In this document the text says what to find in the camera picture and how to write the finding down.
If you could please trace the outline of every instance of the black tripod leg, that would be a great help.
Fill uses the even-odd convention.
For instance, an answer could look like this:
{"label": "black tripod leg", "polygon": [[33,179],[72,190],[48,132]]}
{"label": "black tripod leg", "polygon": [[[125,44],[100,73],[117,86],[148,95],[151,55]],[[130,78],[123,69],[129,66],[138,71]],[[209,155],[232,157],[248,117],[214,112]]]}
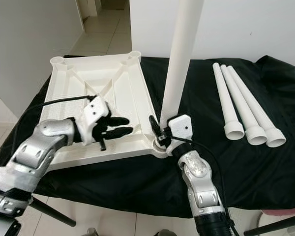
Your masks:
{"label": "black tripod leg", "polygon": [[295,216],[285,219],[285,220],[281,220],[281,221],[269,224],[269,225],[265,225],[262,227],[258,227],[258,228],[252,229],[252,230],[245,231],[244,235],[245,236],[255,236],[255,235],[260,235],[260,234],[272,232],[275,230],[288,228],[291,226],[295,226]]}
{"label": "black tripod leg", "polygon": [[61,214],[59,211],[53,209],[52,207],[48,206],[47,204],[44,204],[43,202],[39,201],[38,199],[33,197],[33,202],[30,204],[30,206],[52,218],[55,218],[64,224],[67,224],[71,227],[74,227],[77,222],[70,219],[69,217]]}

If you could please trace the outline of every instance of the black tablecloth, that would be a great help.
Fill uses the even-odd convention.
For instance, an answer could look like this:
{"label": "black tablecloth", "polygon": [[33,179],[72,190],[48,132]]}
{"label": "black tablecloth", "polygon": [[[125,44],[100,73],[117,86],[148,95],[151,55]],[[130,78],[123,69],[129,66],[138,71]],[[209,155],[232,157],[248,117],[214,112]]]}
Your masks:
{"label": "black tablecloth", "polygon": [[[287,138],[277,148],[251,146],[245,138],[227,140],[212,64],[232,65],[268,116]],[[142,58],[141,67],[159,118],[168,59]],[[31,105],[44,101],[49,81]],[[216,155],[225,180],[227,205],[245,209],[295,207],[295,67],[269,56],[252,63],[242,59],[192,60],[179,112],[193,122],[193,140]],[[25,117],[20,143],[31,135],[41,110]],[[9,136],[0,150],[0,165],[11,149]],[[195,147],[213,169],[208,153]],[[36,193],[72,201],[152,215],[191,217],[186,186],[177,159],[151,155],[56,170],[40,181]]]}

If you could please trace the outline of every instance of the white tube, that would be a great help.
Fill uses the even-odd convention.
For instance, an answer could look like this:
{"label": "white tube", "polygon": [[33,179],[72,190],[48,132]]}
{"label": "white tube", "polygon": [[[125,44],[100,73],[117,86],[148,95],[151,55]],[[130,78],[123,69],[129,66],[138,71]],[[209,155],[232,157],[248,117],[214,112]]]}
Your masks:
{"label": "white tube", "polygon": [[237,110],[240,114],[241,120],[245,126],[245,133],[248,143],[250,143],[251,145],[264,144],[266,142],[266,133],[264,129],[262,129],[258,125],[249,106],[247,105],[242,94],[240,93],[239,88],[237,87],[228,69],[226,68],[226,65],[222,65],[221,70],[224,75],[227,87],[233,98],[233,101],[235,102]]}
{"label": "white tube", "polygon": [[204,0],[180,0],[167,72],[160,127],[178,113]]}
{"label": "white tube", "polygon": [[238,121],[230,94],[228,93],[222,75],[220,65],[218,63],[213,64],[213,71],[225,121],[225,135],[230,140],[241,139],[245,135],[244,129],[241,123]]}
{"label": "white tube", "polygon": [[227,67],[230,72],[233,80],[237,84],[241,94],[245,98],[250,110],[254,114],[259,125],[265,130],[265,134],[267,136],[266,145],[270,148],[275,148],[283,145],[286,142],[286,138],[281,130],[276,128],[270,118],[267,116],[263,108],[260,106],[254,95],[247,88],[245,83],[241,80],[240,76],[234,70],[232,66]]}

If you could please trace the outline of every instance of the black cable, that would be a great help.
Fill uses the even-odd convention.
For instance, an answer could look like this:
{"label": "black cable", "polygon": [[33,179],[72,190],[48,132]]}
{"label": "black cable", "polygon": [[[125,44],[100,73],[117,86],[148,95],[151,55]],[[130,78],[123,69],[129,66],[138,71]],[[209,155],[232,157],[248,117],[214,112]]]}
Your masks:
{"label": "black cable", "polygon": [[[221,189],[222,189],[222,202],[226,205],[226,194],[225,194],[224,179],[223,179],[223,176],[222,176],[222,172],[221,172],[220,164],[218,163],[218,161],[217,161],[217,159],[216,159],[214,153],[213,153],[213,152],[212,152],[207,146],[205,146],[205,145],[203,145],[203,144],[200,144],[200,143],[198,143],[198,142],[195,142],[195,141],[192,141],[192,140],[189,140],[189,139],[183,139],[183,138],[175,137],[175,136],[172,136],[171,138],[172,138],[172,139],[179,140],[179,141],[187,142],[187,143],[190,143],[190,144],[194,144],[194,145],[197,145],[197,146],[200,146],[200,147],[202,147],[203,149],[205,149],[205,150],[206,150],[206,151],[207,151],[207,152],[213,157],[213,160],[214,160],[214,162],[216,163],[216,165],[217,165],[217,169],[218,169],[219,174],[220,174]],[[228,220],[232,221],[227,206],[225,206],[225,213],[226,213],[226,216],[227,216]],[[231,226],[232,231],[234,232],[235,236],[239,236],[239,233],[238,233],[237,230],[235,229],[234,224],[230,224],[230,226]]]}
{"label": "black cable", "polygon": [[47,105],[51,105],[51,104],[54,104],[54,103],[59,103],[59,102],[67,102],[67,101],[74,101],[74,100],[81,100],[81,99],[88,99],[89,101],[92,101],[95,97],[96,97],[96,95],[94,95],[94,96],[86,95],[86,96],[79,96],[79,97],[62,98],[62,99],[57,99],[57,100],[53,100],[53,101],[49,101],[49,102],[36,104],[34,106],[31,106],[31,107],[27,108],[24,111],[24,113],[21,115],[21,117],[19,118],[18,123],[15,125],[14,134],[13,134],[12,149],[11,149],[11,156],[15,152],[15,146],[16,146],[16,141],[17,141],[17,138],[18,138],[19,127],[20,127],[20,125],[22,123],[23,118],[25,117],[25,115],[29,111],[34,110],[36,108],[41,108],[41,107],[44,107],[44,106],[47,106]]}

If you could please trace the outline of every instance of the tile floor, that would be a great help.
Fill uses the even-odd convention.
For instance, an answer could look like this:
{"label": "tile floor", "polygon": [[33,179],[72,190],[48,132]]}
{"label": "tile floor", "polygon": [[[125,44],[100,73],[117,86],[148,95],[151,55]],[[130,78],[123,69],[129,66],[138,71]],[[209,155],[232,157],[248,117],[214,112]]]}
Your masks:
{"label": "tile floor", "polygon": [[[98,17],[85,22],[86,33],[80,38],[71,55],[99,56],[128,53],[131,51],[129,3],[124,11],[103,10]],[[12,126],[0,125],[0,146]],[[150,216],[116,211],[64,199],[35,195],[41,201],[77,221],[72,228],[41,212],[28,207],[19,217],[22,223],[20,236],[81,236],[87,228],[94,227],[102,236],[152,236],[161,229],[169,229],[178,236],[196,236],[193,219]],[[231,209],[231,215],[240,235],[255,227],[259,210]]]}
{"label": "tile floor", "polygon": [[129,2],[124,10],[102,10],[97,17],[89,17],[85,34],[70,52],[78,56],[101,56],[131,51]]}

